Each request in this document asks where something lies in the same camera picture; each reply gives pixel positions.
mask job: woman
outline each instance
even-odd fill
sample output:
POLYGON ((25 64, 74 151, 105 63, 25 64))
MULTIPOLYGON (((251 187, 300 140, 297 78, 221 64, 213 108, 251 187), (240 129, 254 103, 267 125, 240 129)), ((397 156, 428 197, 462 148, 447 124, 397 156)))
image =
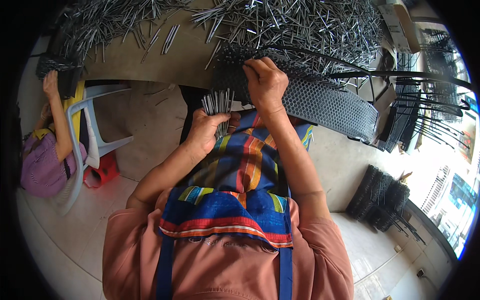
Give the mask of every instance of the woman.
MULTIPOLYGON (((24 144, 20 184, 33 196, 51 197, 63 189, 77 165, 58 91, 57 71, 50 71, 44 77, 43 91, 49 105, 44 105, 34 131, 24 144), (44 128, 50 116, 53 124, 44 128)), ((87 152, 82 143, 80 152, 85 161, 87 152)))
POLYGON ((307 152, 312 126, 292 126, 281 101, 288 78, 269 58, 243 68, 257 111, 196 110, 185 142, 110 216, 107 299, 353 298, 307 152), (216 142, 229 119, 236 128, 216 142))

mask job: apron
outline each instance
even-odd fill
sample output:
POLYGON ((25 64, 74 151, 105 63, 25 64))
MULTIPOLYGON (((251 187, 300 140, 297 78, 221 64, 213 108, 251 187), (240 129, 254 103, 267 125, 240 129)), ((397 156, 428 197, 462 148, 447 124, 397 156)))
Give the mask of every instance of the apron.
MULTIPOLYGON (((275 141, 256 111, 240 111, 235 133, 218 140, 168 197, 158 233, 156 298, 172 292, 177 239, 211 235, 246 236, 267 243, 280 259, 279 299, 292 298, 292 249, 289 190, 275 141)), ((308 150, 312 125, 291 119, 308 150)))

